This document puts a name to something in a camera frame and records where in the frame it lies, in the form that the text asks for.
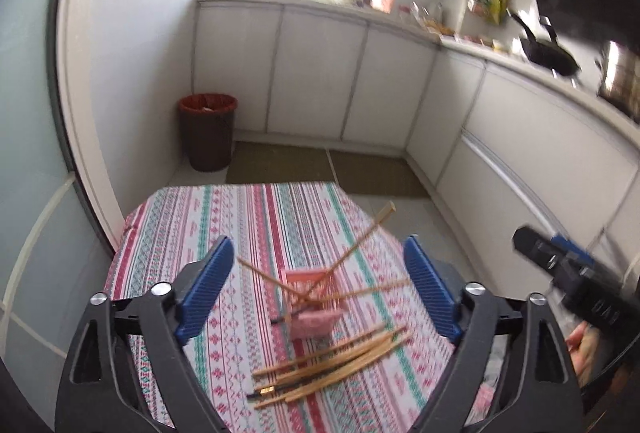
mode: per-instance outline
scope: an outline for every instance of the green floor mat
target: green floor mat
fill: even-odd
[[[228,184],[333,182],[325,150],[236,142],[226,173]]]
[[[331,152],[338,184],[354,195],[426,198],[427,191],[401,158]]]

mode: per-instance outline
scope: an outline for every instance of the blue gripper pad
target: blue gripper pad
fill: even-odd
[[[457,345],[462,338],[458,303],[413,236],[404,243],[404,265],[438,334]]]
[[[196,272],[195,279],[184,292],[177,294],[177,316],[180,323],[174,335],[181,346],[200,334],[233,264],[234,247],[231,240],[224,236],[218,239],[201,261],[190,263],[182,269],[180,275],[185,276],[188,273],[184,271],[189,267],[194,267],[199,272]]]
[[[564,238],[564,236],[562,235],[556,235],[551,238],[551,243],[554,245],[558,245],[559,247],[564,247],[567,251],[572,251],[572,253],[577,254],[578,258],[588,267],[593,267],[596,263],[596,261],[589,253],[587,253],[587,251],[582,249],[579,245],[573,243],[570,239]]]

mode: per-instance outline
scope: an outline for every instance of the white door frame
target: white door frame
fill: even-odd
[[[59,0],[56,61],[60,104],[78,180],[111,246],[117,250],[124,217],[116,200],[95,127],[91,102],[89,27],[92,0]]]

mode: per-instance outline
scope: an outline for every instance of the baseboard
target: baseboard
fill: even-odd
[[[316,139],[315,137],[287,136],[285,134],[264,134],[250,130],[234,130],[234,140],[241,142],[263,142],[266,144],[283,144],[285,146],[304,146],[321,148],[338,152],[363,153],[364,155],[382,155],[401,157],[402,150],[375,144],[363,144],[347,140]]]
[[[442,215],[445,223],[451,229],[451,232],[456,237],[460,248],[466,254],[469,265],[471,269],[478,275],[478,281],[481,281],[490,291],[494,294],[499,294],[497,291],[497,283],[495,283],[494,277],[491,275],[489,270],[486,268],[482,258],[476,251],[473,243],[467,236],[464,228],[458,222],[458,219],[454,216],[454,214],[449,209],[449,206],[445,203],[442,197],[437,192],[435,186],[431,183],[427,175],[422,171],[422,168],[418,166],[418,163],[409,155],[408,152],[404,152],[402,154],[402,158],[405,159],[406,163],[409,165],[409,168],[412,169],[414,174],[418,177],[420,184],[426,189],[427,193],[431,197],[434,206]]]

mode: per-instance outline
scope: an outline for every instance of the stainless steel pot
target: stainless steel pot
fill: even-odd
[[[640,122],[640,56],[608,41],[602,49],[602,63],[597,64],[602,70],[598,95]]]

